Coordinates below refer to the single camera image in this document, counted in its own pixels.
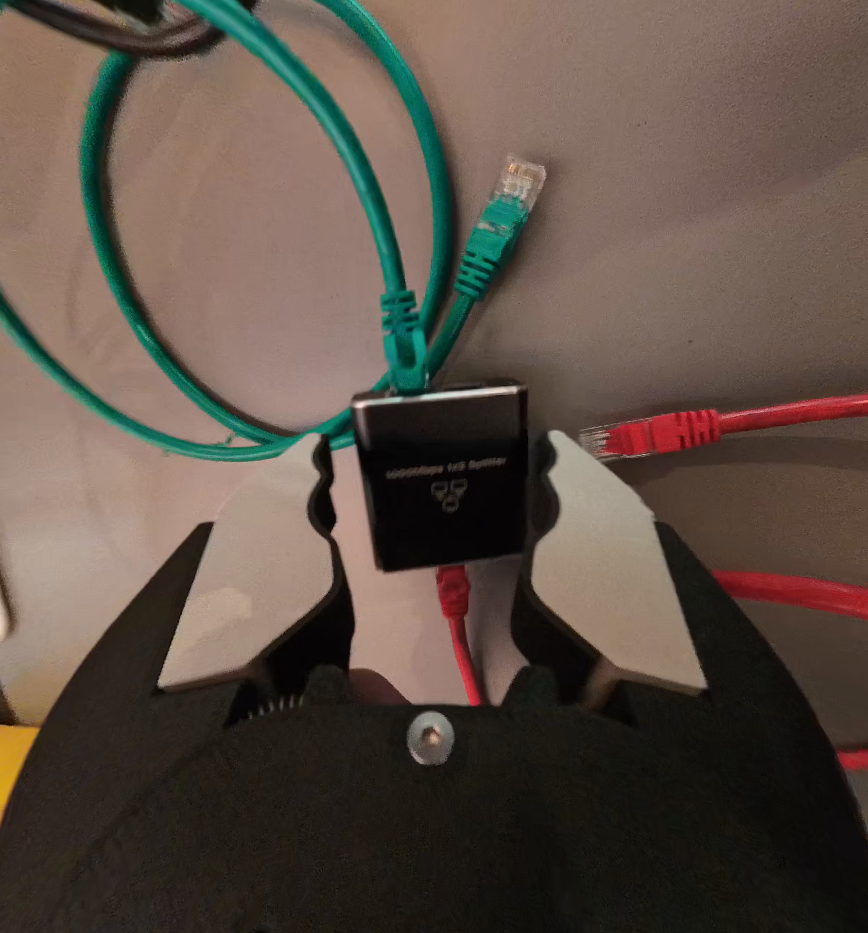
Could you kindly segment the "black ethernet splitter box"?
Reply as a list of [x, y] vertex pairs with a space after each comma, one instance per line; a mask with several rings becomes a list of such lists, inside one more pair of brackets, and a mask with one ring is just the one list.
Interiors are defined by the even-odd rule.
[[386, 573], [520, 553], [528, 390], [517, 380], [350, 404], [376, 566]]

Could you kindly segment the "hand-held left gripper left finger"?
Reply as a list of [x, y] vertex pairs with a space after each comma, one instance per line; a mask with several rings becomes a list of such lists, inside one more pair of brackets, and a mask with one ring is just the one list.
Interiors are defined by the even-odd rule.
[[212, 524], [158, 687], [241, 677], [302, 693], [347, 671], [356, 622], [332, 532], [330, 443], [307, 435], [247, 477]]

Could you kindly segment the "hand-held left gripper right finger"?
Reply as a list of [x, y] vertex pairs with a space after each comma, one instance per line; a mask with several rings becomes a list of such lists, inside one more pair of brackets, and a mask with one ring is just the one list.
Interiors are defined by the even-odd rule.
[[522, 554], [512, 639], [559, 693], [630, 682], [708, 687], [653, 512], [561, 431], [538, 443], [535, 514]]

